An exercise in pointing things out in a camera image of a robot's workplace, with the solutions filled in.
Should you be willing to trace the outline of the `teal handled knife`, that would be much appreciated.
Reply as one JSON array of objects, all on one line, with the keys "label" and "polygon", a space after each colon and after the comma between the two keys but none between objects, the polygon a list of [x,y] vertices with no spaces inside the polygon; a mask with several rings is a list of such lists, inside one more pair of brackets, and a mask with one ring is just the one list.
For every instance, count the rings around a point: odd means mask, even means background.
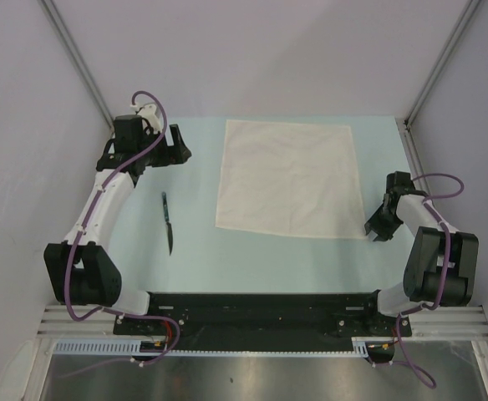
[{"label": "teal handled knife", "polygon": [[171,254],[173,252],[174,237],[173,237],[172,225],[170,223],[170,214],[169,214],[169,208],[168,208],[168,202],[167,202],[167,194],[165,192],[162,192],[161,198],[162,198],[163,212],[164,212],[164,218],[165,218],[165,228],[166,228],[166,235],[167,235],[167,241],[168,241],[168,247],[169,247],[169,255],[171,256]]}]

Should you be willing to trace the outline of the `right aluminium corner post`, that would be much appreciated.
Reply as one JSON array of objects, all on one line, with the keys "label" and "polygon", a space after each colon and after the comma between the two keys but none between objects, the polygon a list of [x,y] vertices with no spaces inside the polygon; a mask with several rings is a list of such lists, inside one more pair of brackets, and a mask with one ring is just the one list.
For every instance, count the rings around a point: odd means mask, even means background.
[{"label": "right aluminium corner post", "polygon": [[469,26],[474,21],[480,7],[484,4],[482,0],[469,0],[462,9],[460,16],[456,20],[449,36],[445,40],[443,48],[435,60],[430,73],[425,80],[422,88],[418,92],[415,101],[404,118],[404,125],[410,129],[416,121],[420,111],[429,99],[435,85],[438,83],[442,73],[451,61],[456,49],[459,47],[462,38],[465,36]]}]

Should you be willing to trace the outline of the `right side aluminium rail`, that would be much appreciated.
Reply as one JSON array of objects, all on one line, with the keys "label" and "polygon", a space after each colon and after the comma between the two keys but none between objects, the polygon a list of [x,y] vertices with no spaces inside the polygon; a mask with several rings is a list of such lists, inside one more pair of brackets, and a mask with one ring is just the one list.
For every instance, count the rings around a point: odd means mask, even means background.
[{"label": "right side aluminium rail", "polygon": [[[419,157],[419,152],[416,149],[414,138],[410,128],[402,119],[399,119],[397,121],[397,124],[399,128],[400,139],[402,140],[411,175],[414,177],[420,175],[424,176],[424,168]],[[415,187],[420,190],[424,190],[429,195],[431,194],[429,182],[426,177],[418,179],[415,183]]]}]

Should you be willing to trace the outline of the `aluminium rail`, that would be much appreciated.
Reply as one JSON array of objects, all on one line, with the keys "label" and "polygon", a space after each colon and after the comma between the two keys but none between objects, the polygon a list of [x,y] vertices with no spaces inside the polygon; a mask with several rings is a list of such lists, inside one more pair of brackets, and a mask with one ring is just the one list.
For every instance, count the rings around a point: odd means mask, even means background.
[{"label": "aluminium rail", "polygon": [[[409,316],[410,341],[488,341],[482,307],[441,307]],[[114,338],[114,316],[96,312],[75,322],[63,306],[47,306],[37,329],[39,338]]]},{"label": "aluminium rail", "polygon": [[[400,139],[402,140],[411,175],[414,177],[420,175],[424,176],[424,168],[419,157],[419,152],[416,149],[414,138],[410,128],[402,119],[399,119],[397,121],[397,124],[399,128]],[[418,179],[415,183],[415,187],[420,190],[424,190],[429,195],[431,194],[429,182],[426,177]]]}]

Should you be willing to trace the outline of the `white cloth napkin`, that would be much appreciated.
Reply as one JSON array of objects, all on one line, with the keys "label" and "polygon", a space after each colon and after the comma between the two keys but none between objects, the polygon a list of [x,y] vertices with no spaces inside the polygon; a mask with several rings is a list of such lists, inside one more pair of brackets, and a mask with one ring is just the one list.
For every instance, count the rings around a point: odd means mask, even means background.
[{"label": "white cloth napkin", "polygon": [[226,122],[216,227],[359,240],[364,222],[349,126]]}]

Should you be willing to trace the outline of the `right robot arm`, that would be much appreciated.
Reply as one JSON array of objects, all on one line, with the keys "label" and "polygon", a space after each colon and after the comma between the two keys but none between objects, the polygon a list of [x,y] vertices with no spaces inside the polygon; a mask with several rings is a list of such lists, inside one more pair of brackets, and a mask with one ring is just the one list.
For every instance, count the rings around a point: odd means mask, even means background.
[{"label": "right robot arm", "polygon": [[389,329],[392,317],[464,307],[473,296],[479,240],[451,225],[434,204],[460,195],[465,185],[453,175],[439,176],[455,180],[460,188],[448,195],[430,195],[415,187],[417,178],[410,173],[388,174],[382,203],[364,224],[372,241],[392,240],[401,226],[414,236],[401,282],[377,291],[376,306],[362,314],[363,328],[372,335]]}]

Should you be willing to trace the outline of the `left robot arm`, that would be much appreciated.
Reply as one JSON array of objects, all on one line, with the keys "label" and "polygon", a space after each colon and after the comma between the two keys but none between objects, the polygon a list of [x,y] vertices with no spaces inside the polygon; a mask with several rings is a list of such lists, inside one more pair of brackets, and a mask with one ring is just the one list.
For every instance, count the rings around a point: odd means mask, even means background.
[{"label": "left robot arm", "polygon": [[72,230],[59,243],[47,244],[43,259],[54,296],[68,307],[94,305],[132,314],[142,333],[155,332],[160,312],[149,306],[148,292],[124,283],[108,247],[121,208],[148,167],[182,165],[191,151],[180,128],[164,126],[156,117],[121,115],[114,120],[114,137],[96,164],[94,187]]}]

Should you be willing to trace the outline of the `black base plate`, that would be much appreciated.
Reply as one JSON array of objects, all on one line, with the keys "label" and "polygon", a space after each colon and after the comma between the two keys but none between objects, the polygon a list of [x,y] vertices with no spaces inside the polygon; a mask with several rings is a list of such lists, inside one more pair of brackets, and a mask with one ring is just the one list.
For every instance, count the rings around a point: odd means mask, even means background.
[{"label": "black base plate", "polygon": [[380,314],[376,293],[153,293],[148,313],[176,321],[178,351],[347,351],[353,338],[412,334],[408,319]]}]

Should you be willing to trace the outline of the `left aluminium corner post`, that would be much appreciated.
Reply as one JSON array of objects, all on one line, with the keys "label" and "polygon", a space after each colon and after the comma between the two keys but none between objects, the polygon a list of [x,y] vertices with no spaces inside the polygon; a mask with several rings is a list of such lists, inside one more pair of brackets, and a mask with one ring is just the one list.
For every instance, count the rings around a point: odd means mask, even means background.
[{"label": "left aluminium corner post", "polygon": [[86,64],[84,56],[80,52],[78,44],[70,32],[56,2],[53,0],[38,0],[37,3],[42,8],[43,14],[48,20],[52,30],[55,32],[58,41],[63,47],[64,52],[79,76],[81,83],[98,110],[99,115],[109,129],[113,130],[113,115],[110,112],[109,106],[104,100],[99,86],[97,85],[89,66]]}]

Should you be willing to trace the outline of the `aluminium corner post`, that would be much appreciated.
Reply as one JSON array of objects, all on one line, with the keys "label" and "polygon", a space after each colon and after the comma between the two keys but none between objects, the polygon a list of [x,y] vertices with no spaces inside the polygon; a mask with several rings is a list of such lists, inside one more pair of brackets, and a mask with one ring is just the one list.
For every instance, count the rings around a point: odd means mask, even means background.
[{"label": "aluminium corner post", "polygon": [[80,52],[78,44],[70,32],[56,2],[53,0],[38,0],[37,3],[42,8],[43,14],[48,20],[52,30],[55,32],[58,41],[63,47],[64,52],[79,76],[81,83],[98,110],[99,115],[109,129],[113,130],[113,115],[110,112],[109,106],[104,100],[99,86],[97,85],[89,66],[86,64],[84,56]]},{"label": "aluminium corner post", "polygon": [[465,36],[469,26],[474,21],[480,7],[484,4],[482,0],[469,0],[462,9],[460,16],[456,20],[449,36],[445,40],[443,48],[435,60],[430,73],[425,80],[422,88],[418,92],[415,101],[404,118],[404,125],[410,129],[416,121],[420,111],[429,99],[435,85],[438,83],[442,73],[451,61],[456,49],[459,47],[462,38]]}]

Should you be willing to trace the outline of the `front aluminium rail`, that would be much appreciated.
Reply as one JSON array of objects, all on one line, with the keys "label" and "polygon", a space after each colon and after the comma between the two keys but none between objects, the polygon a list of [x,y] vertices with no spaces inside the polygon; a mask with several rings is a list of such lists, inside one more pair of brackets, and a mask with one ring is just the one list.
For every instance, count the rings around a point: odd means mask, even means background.
[{"label": "front aluminium rail", "polygon": [[[482,307],[441,307],[409,316],[410,341],[488,341]],[[37,329],[39,338],[114,338],[114,316],[96,312],[75,322],[63,306],[47,306]]]}]

